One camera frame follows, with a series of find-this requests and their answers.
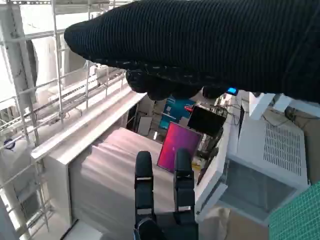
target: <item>monitor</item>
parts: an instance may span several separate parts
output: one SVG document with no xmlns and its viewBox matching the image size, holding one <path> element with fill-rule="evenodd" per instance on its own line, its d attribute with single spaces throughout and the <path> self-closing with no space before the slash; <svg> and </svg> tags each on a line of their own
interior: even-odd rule
<svg viewBox="0 0 320 240">
<path fill-rule="evenodd" d="M 193 157 L 201 139 L 202 134 L 177 123 L 170 122 L 157 165 L 173 173 L 175 170 L 175 156 L 178 149 L 187 149 Z"/>
<path fill-rule="evenodd" d="M 188 122 L 188 127 L 197 132 L 215 137 L 225 121 L 226 118 L 224 116 L 195 105 Z"/>
</svg>

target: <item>cable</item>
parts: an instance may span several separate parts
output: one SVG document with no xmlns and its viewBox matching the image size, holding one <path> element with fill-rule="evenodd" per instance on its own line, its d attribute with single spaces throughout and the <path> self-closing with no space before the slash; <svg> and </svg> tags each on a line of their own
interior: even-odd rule
<svg viewBox="0 0 320 240">
<path fill-rule="evenodd" d="M 277 128 L 277 127 L 280 127 L 281 125 L 283 125 L 283 124 L 287 123 L 288 121 L 290 121 L 290 119 L 287 118 L 285 121 L 279 123 L 278 125 L 274 125 L 274 124 L 272 124 L 272 123 L 265 117 L 264 114 L 262 115 L 262 117 L 263 117 L 263 119 L 264 119 L 266 122 L 268 122 L 269 124 L 271 124 L 272 126 L 274 126 L 274 127 L 276 127 L 276 128 Z"/>
</svg>

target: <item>metal frame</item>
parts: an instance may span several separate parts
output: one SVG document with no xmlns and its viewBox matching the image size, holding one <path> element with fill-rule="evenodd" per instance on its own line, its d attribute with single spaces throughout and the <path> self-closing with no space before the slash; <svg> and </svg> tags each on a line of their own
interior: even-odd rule
<svg viewBox="0 0 320 240">
<path fill-rule="evenodd" d="M 109 67 L 106 69 L 106 76 L 105 76 L 105 81 L 102 81 L 104 84 L 101 86 L 97 85 L 97 87 L 92 87 L 91 89 L 89 88 L 89 84 L 98 81 L 98 77 L 93 77 L 90 76 L 90 62 L 86 62 L 86 80 L 85 84 L 79 86 L 76 89 L 73 89 L 72 91 L 63 94 L 62 93 L 62 79 L 65 78 L 66 76 L 72 75 L 74 73 L 77 73 L 79 71 L 82 71 L 84 68 L 77 69 L 75 71 L 69 72 L 65 75 L 61 75 L 60 69 L 61 69 L 61 64 L 60 64 L 60 59 L 59 59 L 59 53 L 69 51 L 70 49 L 68 47 L 61 48 L 60 47 L 60 35 L 64 34 L 64 29 L 57 29 L 57 24 L 56 24 L 56 9 L 57 6 L 60 7 L 61 5 L 72 5 L 72 6 L 87 6 L 87 12 L 88 12 L 88 19 L 91 18 L 91 8 L 93 6 L 100 6 L 103 4 L 108 4 L 108 9 L 112 6 L 113 8 L 126 4 L 127 2 L 118 2 L 116 0 L 113 0 L 113 2 L 110 4 L 110 1 L 96 1 L 96 0 L 83 0 L 81 2 L 76 2 L 76 3 L 65 3 L 65 2 L 58 2 L 57 0 L 50 0 L 50 1 L 26 1 L 26 0 L 21 0 L 21 1 L 13 1 L 13 0 L 7 0 L 6 4 L 0 4 L 0 9 L 6 9 L 11 13 L 12 19 L 6 19 L 6 21 L 13 21 L 14 24 L 11 26 L 11 31 L 15 32 L 14 35 L 12 34 L 4 34 L 3 39 L 0 39 L 0 47 L 5 47 L 10 46 L 10 49 L 12 49 L 13 52 L 7 53 L 7 56 L 5 58 L 6 62 L 8 62 L 8 66 L 10 66 L 10 71 L 12 72 L 11 77 L 12 81 L 14 83 L 17 83 L 18 79 L 17 74 L 15 71 L 18 69 L 21 69 L 21 74 L 18 76 L 21 76 L 21 78 L 28 79 L 30 77 L 30 64 L 27 61 L 28 54 L 26 51 L 22 50 L 23 46 L 26 44 L 26 41 L 28 40 L 33 40 L 33 39 L 40 39 L 40 38 L 47 38 L 47 37 L 53 37 L 54 39 L 54 46 L 55 46 L 55 65 L 56 65 L 56 78 L 52 79 L 51 81 L 48 81 L 46 83 L 40 84 L 40 85 L 28 85 L 26 88 L 19 88 L 17 84 L 14 84 L 15 87 L 15 96 L 10 97 L 8 99 L 2 100 L 1 102 L 8 101 L 10 99 L 14 99 L 16 102 L 16 108 L 18 109 L 19 115 L 13 115 L 9 119 L 9 122 L 2 123 L 0 124 L 0 136 L 1 133 L 7 133 L 8 131 L 14 130 L 15 132 L 18 133 L 18 135 L 10 142 L 7 144 L 4 144 L 3 146 L 0 146 L 0 151 L 2 151 L 4 148 L 10 146 L 11 144 L 14 144 L 15 142 L 25 138 L 27 141 L 28 146 L 33 147 L 38 147 L 40 145 L 40 140 L 39 140 L 39 133 L 38 129 L 41 127 L 44 127 L 48 125 L 50 122 L 56 120 L 58 118 L 58 121 L 60 122 L 62 128 L 64 127 L 64 115 L 71 111 L 72 109 L 76 109 L 76 107 L 84 102 L 86 102 L 86 109 L 89 108 L 88 101 L 90 98 L 93 96 L 105 91 L 105 97 L 107 97 L 108 94 L 108 87 L 111 85 L 115 84 L 117 81 L 121 81 L 121 87 L 120 90 L 123 91 L 122 94 L 125 94 L 125 91 L 123 89 L 123 78 L 125 77 L 124 74 L 117 75 L 113 74 L 114 72 L 109 71 Z M 15 8 L 19 8 L 19 5 L 51 5 L 52 7 L 52 19 L 53 19 L 53 30 L 52 31 L 44 31 L 44 32 L 39 32 L 39 33 L 33 33 L 33 34 L 24 34 L 23 29 L 22 29 L 22 20 L 21 20 L 21 14 L 19 13 L 14 13 L 12 7 L 14 6 Z M 57 85 L 57 90 L 58 90 L 58 97 L 57 99 L 54 99 L 45 105 L 34 109 L 32 100 L 30 98 L 30 94 L 34 93 L 38 88 L 47 86 L 49 84 L 56 83 Z M 71 100 L 64 100 L 64 98 L 80 89 L 85 87 L 85 95 L 83 94 L 76 94 L 76 96 L 72 97 Z M 36 112 L 43 109 L 47 108 L 54 103 L 58 102 L 58 111 L 52 112 L 49 116 L 46 116 L 43 118 L 44 121 L 39 122 L 41 119 L 37 119 Z M 26 106 L 29 108 L 29 112 L 25 112 Z M 35 142 L 34 144 L 32 143 L 30 134 L 35 135 Z M 21 220 L 22 225 L 19 229 L 15 230 L 15 228 L 12 225 L 12 222 L 9 217 L 9 213 L 13 211 L 19 211 L 19 206 L 21 204 L 21 200 L 17 200 L 13 202 L 12 208 L 11 209 L 6 209 L 3 205 L 2 200 L 0 199 L 0 234 L 4 234 L 4 238 L 8 240 L 17 240 L 21 234 L 25 234 L 27 239 L 32 239 L 33 235 L 36 234 L 36 232 L 44 225 L 46 225 L 47 230 L 49 231 L 49 223 L 48 219 L 50 216 L 47 216 L 48 208 L 46 207 L 47 204 L 50 204 L 48 199 L 45 199 L 43 189 L 42 189 L 42 168 L 40 163 L 42 162 L 42 157 L 46 156 L 51 149 L 47 149 L 45 151 L 42 151 L 43 154 L 41 154 L 40 157 L 33 158 L 33 161 L 26 166 L 24 169 L 19 171 L 17 174 L 14 176 L 9 177 L 8 179 L 3 179 L 3 181 L 0 184 L 0 190 L 1 189 L 6 189 L 11 187 L 12 182 L 14 179 L 18 178 L 21 176 L 25 171 L 29 170 L 30 168 L 35 167 L 36 171 L 36 182 L 38 184 L 38 187 L 34 189 L 34 191 L 37 192 L 39 199 L 40 199 L 40 211 L 43 213 L 43 223 L 40 224 L 40 227 L 35 230 L 35 232 L 30 235 L 28 231 L 28 226 L 26 225 L 26 222 Z"/>
</svg>

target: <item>red object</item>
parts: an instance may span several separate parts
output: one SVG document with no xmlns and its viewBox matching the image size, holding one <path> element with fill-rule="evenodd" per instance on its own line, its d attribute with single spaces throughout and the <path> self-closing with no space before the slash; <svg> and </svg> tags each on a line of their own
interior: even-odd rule
<svg viewBox="0 0 320 240">
<path fill-rule="evenodd" d="M 184 106 L 184 109 L 187 110 L 189 113 L 192 113 L 193 106 Z"/>
</svg>

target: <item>vent grille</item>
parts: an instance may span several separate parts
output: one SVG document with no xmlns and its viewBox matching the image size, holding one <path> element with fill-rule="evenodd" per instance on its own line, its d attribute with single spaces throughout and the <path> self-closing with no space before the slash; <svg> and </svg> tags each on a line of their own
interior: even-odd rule
<svg viewBox="0 0 320 240">
<path fill-rule="evenodd" d="M 301 176 L 299 135 L 267 123 L 263 159 Z"/>
</svg>

